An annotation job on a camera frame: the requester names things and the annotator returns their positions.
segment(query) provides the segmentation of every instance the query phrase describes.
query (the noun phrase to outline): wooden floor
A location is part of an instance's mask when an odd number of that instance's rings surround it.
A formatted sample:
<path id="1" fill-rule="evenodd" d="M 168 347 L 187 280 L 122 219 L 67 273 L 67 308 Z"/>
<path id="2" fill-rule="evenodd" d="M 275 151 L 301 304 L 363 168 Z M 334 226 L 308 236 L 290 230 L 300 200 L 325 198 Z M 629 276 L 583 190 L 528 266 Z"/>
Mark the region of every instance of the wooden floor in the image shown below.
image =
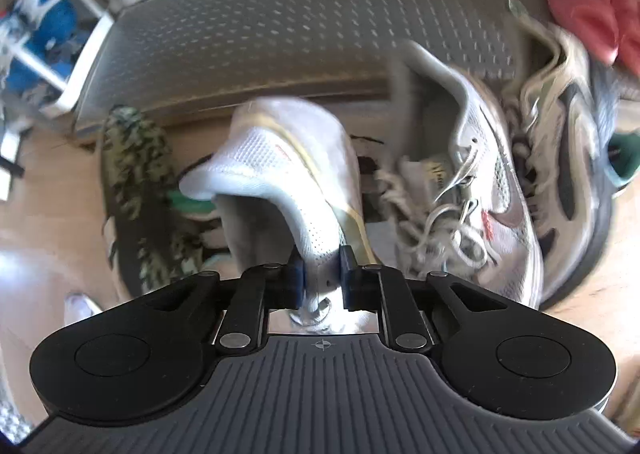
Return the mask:
<path id="1" fill-rule="evenodd" d="M 176 167 L 214 151 L 226 121 L 169 131 Z M 96 157 L 60 138 L 34 131 L 24 143 L 23 180 L 0 205 L 0 382 L 34 423 L 46 412 L 28 374 L 34 347 L 63 325 L 63 299 L 84 291 L 103 307 L 118 303 L 100 237 L 102 200 Z M 604 259 L 583 286 L 550 313 L 587 329 L 613 351 L 620 374 L 610 414 L 640 367 L 640 184 L 616 200 Z"/>

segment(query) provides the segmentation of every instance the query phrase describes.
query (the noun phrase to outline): pink slipper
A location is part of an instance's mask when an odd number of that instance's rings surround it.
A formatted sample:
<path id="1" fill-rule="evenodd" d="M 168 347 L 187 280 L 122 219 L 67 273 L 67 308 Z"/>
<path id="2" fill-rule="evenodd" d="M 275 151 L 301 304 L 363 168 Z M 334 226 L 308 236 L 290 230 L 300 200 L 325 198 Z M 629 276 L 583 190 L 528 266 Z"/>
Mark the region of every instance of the pink slipper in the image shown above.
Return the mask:
<path id="1" fill-rule="evenodd" d="M 618 58 L 640 76 L 640 18 L 638 0 L 611 0 L 620 30 Z"/>
<path id="2" fill-rule="evenodd" d="M 612 64 L 618 55 L 618 23 L 610 0 L 548 0 L 561 27 L 573 32 L 596 59 Z"/>

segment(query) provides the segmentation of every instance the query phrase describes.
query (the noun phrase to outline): camouflage pattern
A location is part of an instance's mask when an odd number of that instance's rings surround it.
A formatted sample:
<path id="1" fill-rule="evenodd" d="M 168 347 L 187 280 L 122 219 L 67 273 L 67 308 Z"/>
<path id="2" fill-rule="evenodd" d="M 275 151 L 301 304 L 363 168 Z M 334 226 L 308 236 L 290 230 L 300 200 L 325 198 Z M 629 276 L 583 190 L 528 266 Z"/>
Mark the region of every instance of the camouflage pattern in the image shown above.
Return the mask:
<path id="1" fill-rule="evenodd" d="M 130 294 L 198 272 L 202 242 L 170 206 L 177 180 L 164 131 L 135 108 L 116 107 L 104 123 L 100 158 L 107 218 L 115 218 L 117 273 Z M 158 222 L 168 235 L 158 235 Z M 123 241 L 137 250 L 124 254 Z"/>

